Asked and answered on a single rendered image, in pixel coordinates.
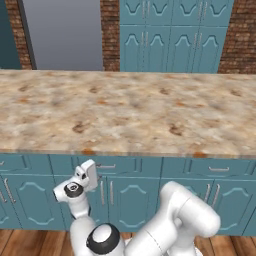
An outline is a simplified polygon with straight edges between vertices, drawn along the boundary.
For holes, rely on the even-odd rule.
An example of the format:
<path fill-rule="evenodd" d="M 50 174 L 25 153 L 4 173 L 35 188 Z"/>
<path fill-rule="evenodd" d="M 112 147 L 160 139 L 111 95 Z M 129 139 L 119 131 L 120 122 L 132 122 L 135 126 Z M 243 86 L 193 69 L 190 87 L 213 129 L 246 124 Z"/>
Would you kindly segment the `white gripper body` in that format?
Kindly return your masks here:
<path fill-rule="evenodd" d="M 82 185 L 86 192 L 94 190 L 98 186 L 98 175 L 96 163 L 93 160 L 88 160 L 81 165 L 83 169 Z"/>

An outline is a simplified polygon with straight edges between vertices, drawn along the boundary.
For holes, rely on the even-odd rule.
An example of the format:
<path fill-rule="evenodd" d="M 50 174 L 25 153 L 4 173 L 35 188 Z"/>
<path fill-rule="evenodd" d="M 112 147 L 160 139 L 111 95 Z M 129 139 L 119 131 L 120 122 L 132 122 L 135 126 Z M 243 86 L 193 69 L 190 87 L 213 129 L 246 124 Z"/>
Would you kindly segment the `teal drawer front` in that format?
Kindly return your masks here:
<path fill-rule="evenodd" d="M 51 175 L 49 158 L 44 154 L 0 154 L 1 174 Z"/>
<path fill-rule="evenodd" d="M 228 172 L 212 172 L 208 167 L 226 168 Z M 162 177 L 247 177 L 255 176 L 255 159 L 164 158 Z"/>
<path fill-rule="evenodd" d="M 114 165 L 113 169 L 97 168 L 97 173 L 109 175 L 134 175 L 144 177 L 159 177 L 161 172 L 161 157 L 141 156 L 86 156 L 86 155 L 51 155 L 50 161 L 55 175 L 72 175 L 75 167 L 87 160 L 96 164 Z"/>

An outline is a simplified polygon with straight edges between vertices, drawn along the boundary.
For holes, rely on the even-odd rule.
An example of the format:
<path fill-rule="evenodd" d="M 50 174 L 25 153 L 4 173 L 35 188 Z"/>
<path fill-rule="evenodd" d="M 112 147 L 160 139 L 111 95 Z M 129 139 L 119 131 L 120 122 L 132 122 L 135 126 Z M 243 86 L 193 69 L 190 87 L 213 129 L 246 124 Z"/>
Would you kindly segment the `tall teal cupboard run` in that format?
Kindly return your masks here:
<path fill-rule="evenodd" d="M 120 69 L 215 73 L 234 0 L 120 0 Z"/>

